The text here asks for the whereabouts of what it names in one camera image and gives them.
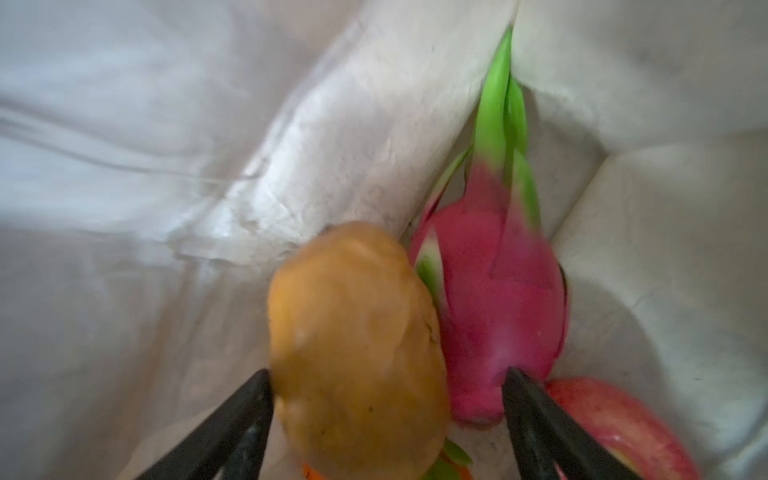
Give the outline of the red apple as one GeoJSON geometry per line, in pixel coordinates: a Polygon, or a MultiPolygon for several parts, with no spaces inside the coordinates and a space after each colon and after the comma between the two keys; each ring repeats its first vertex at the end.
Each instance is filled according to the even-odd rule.
{"type": "Polygon", "coordinates": [[[641,478],[700,477],[671,428],[621,388],[587,376],[551,379],[544,387],[584,430],[641,478]]]}

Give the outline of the brown potato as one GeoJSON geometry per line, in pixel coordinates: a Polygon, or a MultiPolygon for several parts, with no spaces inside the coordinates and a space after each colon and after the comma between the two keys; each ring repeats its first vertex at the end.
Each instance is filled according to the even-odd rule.
{"type": "Polygon", "coordinates": [[[275,272],[269,370],[288,443],[328,479],[417,479],[450,424],[432,297],[403,246],[334,225],[275,272]]]}

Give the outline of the orange fruit with leaves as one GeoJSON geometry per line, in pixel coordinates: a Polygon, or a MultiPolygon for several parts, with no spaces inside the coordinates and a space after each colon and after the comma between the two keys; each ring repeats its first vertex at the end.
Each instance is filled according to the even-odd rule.
{"type": "Polygon", "coordinates": [[[427,441],[399,441],[396,447],[373,450],[354,457],[350,466],[304,462],[305,479],[473,479],[473,460],[445,437],[427,441]]]}

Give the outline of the pink dragon fruit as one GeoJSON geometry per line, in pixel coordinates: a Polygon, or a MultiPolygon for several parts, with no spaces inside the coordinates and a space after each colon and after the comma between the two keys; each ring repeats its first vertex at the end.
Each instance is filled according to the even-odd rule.
{"type": "Polygon", "coordinates": [[[486,429],[504,417],[510,368],[542,381],[564,346],[565,274],[542,228],[510,32],[494,53],[469,147],[438,177],[409,258],[439,315],[451,415],[486,429]]]}

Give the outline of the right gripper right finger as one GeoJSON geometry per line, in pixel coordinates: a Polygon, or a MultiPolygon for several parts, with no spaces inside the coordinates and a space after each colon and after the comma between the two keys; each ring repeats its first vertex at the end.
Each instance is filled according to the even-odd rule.
{"type": "Polygon", "coordinates": [[[636,479],[522,370],[506,371],[502,401],[522,479],[636,479]]]}

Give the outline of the cream canvas tote bag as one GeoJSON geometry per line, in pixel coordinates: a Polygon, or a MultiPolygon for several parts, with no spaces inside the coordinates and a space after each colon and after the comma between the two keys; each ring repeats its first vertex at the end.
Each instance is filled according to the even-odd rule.
{"type": "Polygon", "coordinates": [[[763,1],[3,2],[2,477],[132,479],[196,427],[265,365],[289,252],[407,231],[506,28],[554,375],[765,478],[763,1]]]}

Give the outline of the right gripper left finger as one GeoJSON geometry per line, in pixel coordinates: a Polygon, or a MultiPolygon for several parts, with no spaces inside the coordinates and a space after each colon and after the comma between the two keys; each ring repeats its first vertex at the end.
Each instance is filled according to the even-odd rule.
{"type": "Polygon", "coordinates": [[[258,370],[141,479],[257,479],[274,413],[270,372],[258,370]]]}

